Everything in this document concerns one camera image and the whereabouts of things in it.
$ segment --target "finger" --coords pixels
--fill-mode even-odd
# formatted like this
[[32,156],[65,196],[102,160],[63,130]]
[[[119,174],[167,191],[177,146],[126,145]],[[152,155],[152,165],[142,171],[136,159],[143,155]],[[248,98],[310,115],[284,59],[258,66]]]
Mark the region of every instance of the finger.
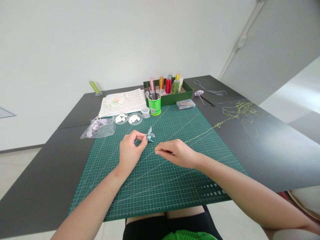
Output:
[[175,155],[172,155],[172,154],[167,153],[165,151],[156,151],[156,155],[159,155],[159,156],[163,157],[164,159],[167,159],[170,162],[173,162],[174,159],[176,158]]
[[175,149],[175,143],[174,142],[162,142],[159,143],[155,148],[155,152],[160,151],[160,150],[169,150],[170,152],[173,152],[173,150]]
[[144,137],[141,139],[141,143],[139,144],[139,146],[137,146],[137,148],[142,152],[146,148],[147,144],[147,137],[146,135],[144,135]]
[[136,139],[140,139],[143,136],[145,136],[145,134],[138,132],[137,130],[133,130],[130,134],[129,137],[131,140],[136,140]]

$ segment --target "plastic bag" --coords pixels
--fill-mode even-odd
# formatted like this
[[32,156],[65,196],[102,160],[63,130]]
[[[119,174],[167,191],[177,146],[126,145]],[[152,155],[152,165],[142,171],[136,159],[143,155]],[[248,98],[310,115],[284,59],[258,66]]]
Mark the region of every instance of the plastic bag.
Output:
[[83,138],[103,138],[114,134],[116,124],[112,118],[91,120],[90,126],[84,131],[80,139]]

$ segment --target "green cutting mat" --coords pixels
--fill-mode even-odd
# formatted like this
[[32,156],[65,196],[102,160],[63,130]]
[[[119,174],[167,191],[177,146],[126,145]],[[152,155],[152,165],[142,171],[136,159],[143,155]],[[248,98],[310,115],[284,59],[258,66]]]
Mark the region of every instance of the green cutting mat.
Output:
[[[119,162],[119,144],[136,129],[147,133],[152,126],[154,143],[148,143],[141,158],[120,188],[105,221],[152,214],[229,200],[211,179],[195,169],[181,168],[155,155],[164,141],[190,140],[212,126],[197,107],[179,111],[176,105],[161,108],[137,125],[117,125],[113,136],[95,139],[68,214],[106,177]],[[214,129],[187,143],[192,149],[244,174],[246,170]]]

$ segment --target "green cylinder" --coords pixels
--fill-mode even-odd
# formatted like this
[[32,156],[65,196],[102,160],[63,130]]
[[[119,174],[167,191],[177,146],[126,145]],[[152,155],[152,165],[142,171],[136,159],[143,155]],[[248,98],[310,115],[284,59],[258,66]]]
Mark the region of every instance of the green cylinder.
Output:
[[150,100],[148,98],[150,114],[157,116],[161,113],[161,96],[157,100]]
[[179,80],[173,81],[172,94],[176,94],[179,92]]
[[89,82],[91,87],[93,88],[93,90],[98,94],[100,93],[99,89],[97,88],[96,84],[94,83],[94,81]]

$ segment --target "person's right hand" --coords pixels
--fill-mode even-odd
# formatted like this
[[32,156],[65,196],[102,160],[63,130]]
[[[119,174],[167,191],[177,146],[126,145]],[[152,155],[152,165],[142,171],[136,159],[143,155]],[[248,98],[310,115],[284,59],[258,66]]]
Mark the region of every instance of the person's right hand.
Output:
[[196,168],[200,159],[200,153],[193,151],[180,139],[159,143],[154,150],[157,155],[185,168]]

